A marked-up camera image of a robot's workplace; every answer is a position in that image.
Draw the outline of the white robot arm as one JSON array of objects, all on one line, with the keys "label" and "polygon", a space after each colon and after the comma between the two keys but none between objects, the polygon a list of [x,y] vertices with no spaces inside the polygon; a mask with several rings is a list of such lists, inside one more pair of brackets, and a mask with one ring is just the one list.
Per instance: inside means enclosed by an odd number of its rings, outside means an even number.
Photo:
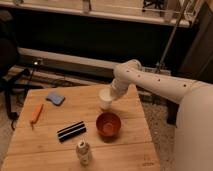
[{"label": "white robot arm", "polygon": [[213,84],[144,72],[138,60],[116,65],[113,74],[114,99],[135,84],[179,105],[174,171],[213,171]]}]

